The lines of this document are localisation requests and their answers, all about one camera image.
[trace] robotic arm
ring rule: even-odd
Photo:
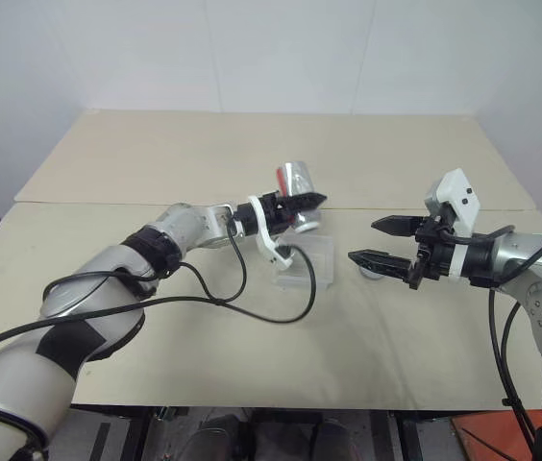
[[[388,216],[372,224],[391,235],[414,236],[416,261],[373,250],[349,258],[366,271],[403,280],[417,289],[421,280],[465,277],[475,286],[514,298],[526,310],[542,354],[542,235],[514,232],[507,226],[473,234],[480,204],[460,169],[433,185],[425,201],[430,216]],[[542,459],[542,430],[534,459]]]
[[[176,271],[188,251],[226,245],[228,232],[237,237],[255,234],[265,257],[288,267],[289,251],[278,247],[270,235],[285,231],[299,212],[316,209],[325,199],[315,192],[291,197],[270,193],[249,197],[239,206],[173,205],[157,221],[94,257],[75,277],[55,285],[46,294],[40,319],[102,311],[149,298],[159,279]],[[95,271],[134,277],[84,274]],[[43,456],[72,401],[83,364],[124,347],[144,321],[140,308],[61,323],[23,334],[1,349],[0,460]]]

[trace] black metal frame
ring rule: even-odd
[[[319,425],[323,421],[323,415],[320,411],[301,409],[256,408],[250,417],[250,423],[254,425],[265,422]]]
[[[393,440],[390,436],[389,414],[386,410],[370,410],[369,425],[376,459],[394,460]]]
[[[394,411],[404,461],[422,461],[418,423],[477,413],[475,411]]]
[[[103,415],[128,418],[130,425],[120,461],[140,461],[145,450],[147,432],[157,410],[154,406],[87,405],[73,403],[70,408],[92,411]]]

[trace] white plastic mount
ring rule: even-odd
[[[283,257],[278,253],[277,249],[280,245],[271,238],[271,235],[269,235],[267,220],[264,217],[264,210],[262,209],[259,198],[255,195],[250,195],[248,201],[252,204],[252,208],[256,214],[256,220],[259,223],[259,233],[256,235],[256,244],[259,247],[260,253],[272,264],[278,266],[278,269],[281,271],[288,269],[292,264],[292,255]]]
[[[472,185],[467,181],[461,168],[448,172],[428,197],[428,208],[431,210],[431,201],[440,206],[449,204],[456,215],[453,229],[459,237],[471,237],[480,211],[479,198]],[[455,245],[451,267],[448,277],[459,280],[461,269],[467,255],[467,245]]]

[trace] red floor mat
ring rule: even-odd
[[[528,410],[533,425],[542,426],[542,410]],[[492,411],[452,418],[453,426],[470,461],[504,460],[464,429],[517,461],[530,461],[531,453],[512,411]]]

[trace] table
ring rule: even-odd
[[[535,209],[473,118],[101,110],[83,115],[21,202],[170,205],[243,200],[303,160],[326,208],[418,208],[462,167],[482,209]]]

